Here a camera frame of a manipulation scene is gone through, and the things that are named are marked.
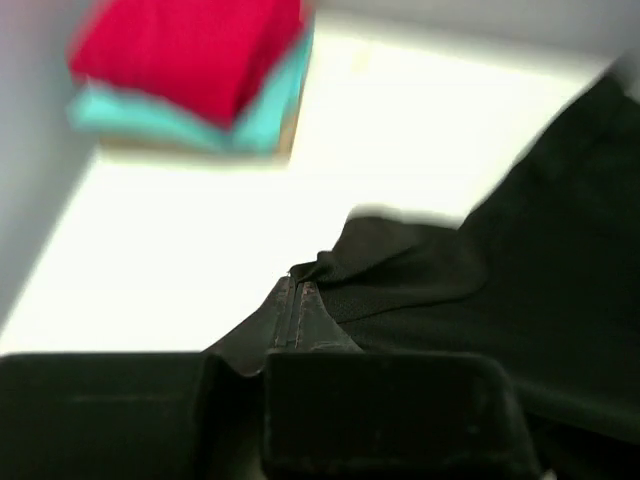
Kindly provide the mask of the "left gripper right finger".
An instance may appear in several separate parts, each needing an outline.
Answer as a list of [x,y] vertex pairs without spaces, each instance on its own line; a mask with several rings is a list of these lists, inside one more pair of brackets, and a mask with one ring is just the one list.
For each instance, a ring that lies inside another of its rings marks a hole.
[[363,353],[294,287],[263,370],[270,479],[537,479],[504,369],[474,354]]

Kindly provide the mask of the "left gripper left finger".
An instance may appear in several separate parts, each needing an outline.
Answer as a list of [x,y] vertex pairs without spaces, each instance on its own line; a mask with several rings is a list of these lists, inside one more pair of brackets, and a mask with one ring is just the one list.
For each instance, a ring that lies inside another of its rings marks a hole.
[[5,479],[201,479],[216,429],[250,404],[294,282],[201,352],[1,360]]

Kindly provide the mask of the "black t-shirt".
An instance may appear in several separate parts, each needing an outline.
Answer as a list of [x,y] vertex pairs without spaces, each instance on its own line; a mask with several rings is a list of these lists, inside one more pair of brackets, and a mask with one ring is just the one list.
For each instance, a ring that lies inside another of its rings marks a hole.
[[639,475],[639,105],[609,70],[456,228],[351,217],[290,271],[363,349],[497,360],[561,479]]

